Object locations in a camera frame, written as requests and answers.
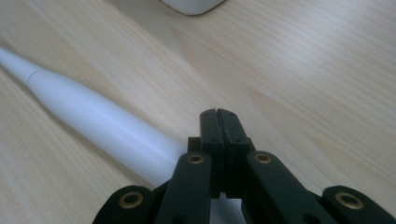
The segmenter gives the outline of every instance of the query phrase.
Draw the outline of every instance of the white plastic tube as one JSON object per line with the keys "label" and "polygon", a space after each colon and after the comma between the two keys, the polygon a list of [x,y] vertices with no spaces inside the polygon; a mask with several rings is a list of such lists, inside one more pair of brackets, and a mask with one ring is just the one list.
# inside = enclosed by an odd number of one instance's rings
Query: white plastic tube
{"label": "white plastic tube", "polygon": [[[0,65],[59,119],[154,186],[172,177],[179,156],[186,152],[180,143],[69,77],[1,48]],[[214,201],[211,223],[243,223],[239,204]]]}

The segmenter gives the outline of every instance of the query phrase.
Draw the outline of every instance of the white device base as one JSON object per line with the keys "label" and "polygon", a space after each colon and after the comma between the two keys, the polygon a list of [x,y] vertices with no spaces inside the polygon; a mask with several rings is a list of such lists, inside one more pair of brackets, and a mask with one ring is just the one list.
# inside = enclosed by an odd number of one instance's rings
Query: white device base
{"label": "white device base", "polygon": [[166,5],[184,15],[199,15],[224,0],[162,0]]}

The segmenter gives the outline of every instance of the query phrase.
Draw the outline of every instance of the black plastic mechanism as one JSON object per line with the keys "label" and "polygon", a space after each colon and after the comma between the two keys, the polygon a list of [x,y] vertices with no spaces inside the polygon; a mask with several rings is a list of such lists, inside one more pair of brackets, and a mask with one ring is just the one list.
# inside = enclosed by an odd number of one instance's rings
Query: black plastic mechanism
{"label": "black plastic mechanism", "polygon": [[154,191],[130,186],[107,200],[94,224],[204,224],[211,199],[221,193],[242,199],[248,224],[396,224],[364,194],[331,187],[322,197],[309,192],[273,154],[256,151],[235,113],[203,112],[201,137],[189,138],[188,152],[172,178]]}

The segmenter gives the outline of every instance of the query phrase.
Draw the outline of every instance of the wood grain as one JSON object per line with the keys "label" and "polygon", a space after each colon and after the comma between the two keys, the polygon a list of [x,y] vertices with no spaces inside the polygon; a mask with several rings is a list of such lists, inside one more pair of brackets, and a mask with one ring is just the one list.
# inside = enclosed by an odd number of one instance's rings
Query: wood grain
{"label": "wood grain", "polygon": [[[0,41],[187,143],[213,107],[241,119],[309,190],[357,189],[396,216],[396,3],[3,0]],[[151,187],[0,70],[0,222],[91,223]]]}

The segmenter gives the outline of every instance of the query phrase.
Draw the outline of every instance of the light wood surface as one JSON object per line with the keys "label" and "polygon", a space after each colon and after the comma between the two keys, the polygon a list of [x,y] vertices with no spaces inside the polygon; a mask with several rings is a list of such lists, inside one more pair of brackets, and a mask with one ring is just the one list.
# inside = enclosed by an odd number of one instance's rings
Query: light wood surface
{"label": "light wood surface", "polygon": [[[2,0],[0,41],[184,144],[202,111],[229,109],[307,189],[349,186],[396,216],[395,11],[228,0],[186,17],[158,0]],[[0,70],[0,223],[91,223],[131,184],[151,187]]]}

